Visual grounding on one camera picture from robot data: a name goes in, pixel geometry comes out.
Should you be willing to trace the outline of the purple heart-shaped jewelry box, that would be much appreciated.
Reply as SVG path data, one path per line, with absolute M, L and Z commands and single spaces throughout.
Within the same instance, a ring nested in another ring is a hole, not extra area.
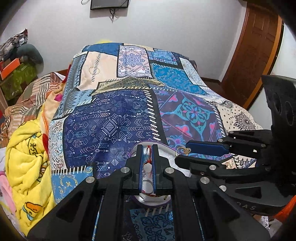
M 165 144 L 144 141 L 142 146 L 142 157 L 140 160 L 140 194 L 133 198 L 137 204 L 146 208 L 159 208 L 167 205 L 171 197 L 169 195 L 156 194 L 156 188 L 160 187 L 158 182 L 163 181 L 165 168 L 172 168 L 181 171 L 186 177 L 191 173 L 175 164 L 175 150 Z

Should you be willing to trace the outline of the yellow cartoon blanket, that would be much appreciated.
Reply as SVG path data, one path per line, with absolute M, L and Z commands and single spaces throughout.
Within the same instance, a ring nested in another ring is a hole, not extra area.
M 21 124 L 6 147 L 6 177 L 24 235 L 55 207 L 51 167 L 43 142 L 44 113 Z

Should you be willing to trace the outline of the blue patchwork bedspread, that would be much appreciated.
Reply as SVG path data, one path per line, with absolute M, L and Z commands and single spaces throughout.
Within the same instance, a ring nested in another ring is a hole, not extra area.
M 140 142 L 176 150 L 258 130 L 250 113 L 211 90 L 183 55 L 123 43 L 86 46 L 74 56 L 49 125 L 48 155 L 56 205 L 85 178 L 107 178 Z M 228 169 L 253 168 L 239 154 L 189 157 Z M 172 201 L 159 208 L 123 198 L 120 240 L 176 240 Z

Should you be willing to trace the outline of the brown wooden door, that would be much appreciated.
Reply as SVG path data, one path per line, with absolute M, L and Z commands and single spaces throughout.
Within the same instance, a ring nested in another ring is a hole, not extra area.
M 283 36 L 282 18 L 271 9 L 247 3 L 234 54 L 222 80 L 226 98 L 249 109 L 262 90 L 262 75 L 276 61 Z

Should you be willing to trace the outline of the striped brown beige cloth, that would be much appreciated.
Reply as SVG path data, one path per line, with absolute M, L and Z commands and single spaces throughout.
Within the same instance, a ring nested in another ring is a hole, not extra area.
M 4 110 L 4 122 L 1 124 L 1 148 L 7 146 L 13 132 L 24 122 L 35 120 L 47 97 L 57 90 L 64 75 L 51 72 L 31 82 L 17 99 L 16 104 Z

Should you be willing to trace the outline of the orange and green box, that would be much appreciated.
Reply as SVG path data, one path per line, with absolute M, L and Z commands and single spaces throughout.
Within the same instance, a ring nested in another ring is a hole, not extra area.
M 23 93 L 24 89 L 37 77 L 34 63 L 20 62 L 14 59 L 1 72 L 1 90 L 6 100 L 14 99 Z

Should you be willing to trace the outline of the dark green neck pillow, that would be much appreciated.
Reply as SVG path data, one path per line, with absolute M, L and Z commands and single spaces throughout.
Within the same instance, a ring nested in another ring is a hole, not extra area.
M 44 60 L 37 48 L 32 44 L 23 44 L 16 50 L 16 56 L 27 56 L 35 64 L 43 64 Z

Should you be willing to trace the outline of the wall-mounted black television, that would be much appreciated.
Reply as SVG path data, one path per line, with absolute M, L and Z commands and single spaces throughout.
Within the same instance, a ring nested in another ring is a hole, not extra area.
M 119 9 L 127 8 L 129 0 L 91 0 L 90 9 Z

